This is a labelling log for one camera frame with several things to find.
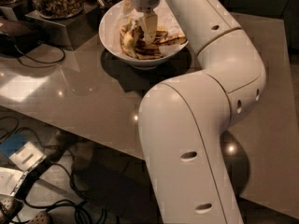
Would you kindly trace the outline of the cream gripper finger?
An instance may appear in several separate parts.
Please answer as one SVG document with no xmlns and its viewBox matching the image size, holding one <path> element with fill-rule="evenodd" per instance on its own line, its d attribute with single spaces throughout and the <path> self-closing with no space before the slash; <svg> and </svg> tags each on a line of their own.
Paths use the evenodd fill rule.
<svg viewBox="0 0 299 224">
<path fill-rule="evenodd" d="M 122 8 L 122 12 L 124 15 L 128 15 L 132 12 L 133 7 L 131 5 L 130 0 L 123 0 L 123 8 Z"/>
<path fill-rule="evenodd" d="M 153 10 L 145 12 L 143 16 L 139 18 L 139 22 L 144 33 L 145 43 L 153 43 L 155 40 L 158 24 L 157 14 Z"/>
</svg>

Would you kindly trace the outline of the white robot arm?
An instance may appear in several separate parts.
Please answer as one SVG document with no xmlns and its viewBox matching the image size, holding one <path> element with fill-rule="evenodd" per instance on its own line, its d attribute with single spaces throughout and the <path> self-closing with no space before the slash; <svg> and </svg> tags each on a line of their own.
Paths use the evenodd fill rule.
<svg viewBox="0 0 299 224">
<path fill-rule="evenodd" d="M 159 0 L 130 0 L 138 11 Z M 218 0 L 165 0 L 200 70 L 151 88 L 139 137 L 164 224 L 243 224 L 221 134 L 259 101 L 266 73 L 245 31 Z"/>
</svg>

